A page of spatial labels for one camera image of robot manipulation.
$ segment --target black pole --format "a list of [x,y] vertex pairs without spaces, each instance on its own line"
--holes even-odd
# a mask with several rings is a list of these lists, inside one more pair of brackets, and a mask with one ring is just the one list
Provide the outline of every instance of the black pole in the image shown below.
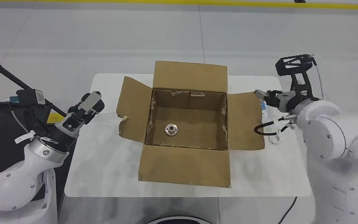
[[[0,73],[3,74],[5,77],[7,77],[9,80],[13,81],[15,84],[23,88],[24,90],[32,89],[30,86],[19,80],[16,76],[14,76],[11,72],[6,70],[4,67],[0,65]],[[45,99],[46,105],[50,106],[54,111],[59,113],[62,116],[67,116],[65,112],[63,112],[60,108],[55,106],[52,102]]]

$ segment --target metal ring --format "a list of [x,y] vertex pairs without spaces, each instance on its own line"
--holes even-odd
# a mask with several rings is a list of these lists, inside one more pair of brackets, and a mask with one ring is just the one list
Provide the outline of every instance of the metal ring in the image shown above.
[[168,124],[166,126],[166,133],[169,136],[175,136],[178,132],[178,127],[175,124]]

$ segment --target blue label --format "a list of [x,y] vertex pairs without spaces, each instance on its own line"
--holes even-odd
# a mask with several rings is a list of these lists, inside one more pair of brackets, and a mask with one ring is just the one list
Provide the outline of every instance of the blue label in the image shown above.
[[264,102],[261,102],[261,110],[266,110],[266,105]]

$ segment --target black cable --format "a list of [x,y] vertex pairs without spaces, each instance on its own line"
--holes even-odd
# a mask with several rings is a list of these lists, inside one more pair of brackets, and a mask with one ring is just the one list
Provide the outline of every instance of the black cable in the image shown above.
[[262,135],[262,136],[275,136],[275,135],[277,135],[276,132],[263,133],[263,132],[259,132],[259,131],[258,131],[260,128],[263,128],[263,127],[266,127],[266,126],[270,126],[270,125],[272,125],[272,124],[274,124],[274,122],[267,122],[267,123],[264,123],[264,124],[260,124],[260,125],[256,126],[256,127],[253,129],[253,131],[254,131],[256,134],[260,134],[260,135]]
[[293,206],[295,205],[297,200],[297,197],[295,197],[295,200],[292,202],[292,205],[290,206],[290,208],[287,210],[287,212],[284,214],[284,216],[281,218],[280,222],[278,224],[281,224],[282,221],[286,218],[287,214],[291,211],[291,209],[293,208]]

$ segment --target yellow warning label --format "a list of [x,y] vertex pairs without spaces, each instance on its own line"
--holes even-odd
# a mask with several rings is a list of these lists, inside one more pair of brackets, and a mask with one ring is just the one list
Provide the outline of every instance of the yellow warning label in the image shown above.
[[54,124],[61,122],[64,119],[64,117],[58,113],[51,113],[49,115],[49,118],[47,119],[48,124]]

